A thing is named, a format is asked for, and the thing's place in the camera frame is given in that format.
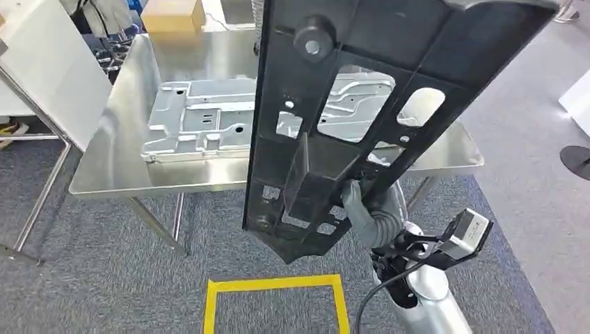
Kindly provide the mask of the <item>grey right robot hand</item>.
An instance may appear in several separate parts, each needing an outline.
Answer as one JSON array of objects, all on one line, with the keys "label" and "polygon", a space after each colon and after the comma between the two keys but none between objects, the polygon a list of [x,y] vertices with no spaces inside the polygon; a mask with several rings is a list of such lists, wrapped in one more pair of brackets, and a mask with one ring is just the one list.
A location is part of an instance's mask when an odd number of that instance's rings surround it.
[{"label": "grey right robot hand", "polygon": [[359,181],[349,180],[341,198],[352,229],[366,248],[387,246],[405,229],[408,211],[399,182],[364,204]]}]

